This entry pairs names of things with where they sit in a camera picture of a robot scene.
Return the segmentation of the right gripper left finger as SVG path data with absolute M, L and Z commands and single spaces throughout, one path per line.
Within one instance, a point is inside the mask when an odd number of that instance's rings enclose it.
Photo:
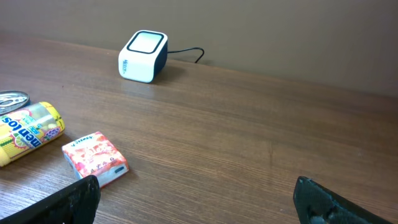
M 43 200 L 1 220 L 9 224 L 93 223 L 101 190 L 94 175 L 84 177 Z

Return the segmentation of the yellow mentos bottle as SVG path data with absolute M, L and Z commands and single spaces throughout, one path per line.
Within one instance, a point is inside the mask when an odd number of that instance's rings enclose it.
M 53 105 L 42 101 L 1 116 L 1 166 L 53 141 L 65 123 Z

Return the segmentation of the silver tin can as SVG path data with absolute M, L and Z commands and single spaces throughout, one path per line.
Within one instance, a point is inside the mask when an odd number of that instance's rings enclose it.
M 0 114 L 4 115 L 30 104 L 30 95 L 18 90 L 1 91 Z

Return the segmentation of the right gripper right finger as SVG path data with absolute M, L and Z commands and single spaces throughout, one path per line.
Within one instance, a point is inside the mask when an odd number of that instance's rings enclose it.
M 391 224 L 305 176 L 296 181 L 293 201 L 301 224 Z

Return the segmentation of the red tissue pack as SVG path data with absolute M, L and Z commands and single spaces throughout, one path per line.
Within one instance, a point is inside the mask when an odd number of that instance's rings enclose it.
M 129 171 L 127 159 L 99 131 L 62 146 L 62 152 L 78 179 L 94 175 L 100 187 Z

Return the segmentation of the white barcode scanner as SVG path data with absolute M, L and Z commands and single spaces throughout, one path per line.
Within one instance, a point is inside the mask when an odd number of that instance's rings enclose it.
M 164 68 L 167 54 L 166 34 L 139 30 L 118 55 L 119 74 L 128 80 L 150 83 Z

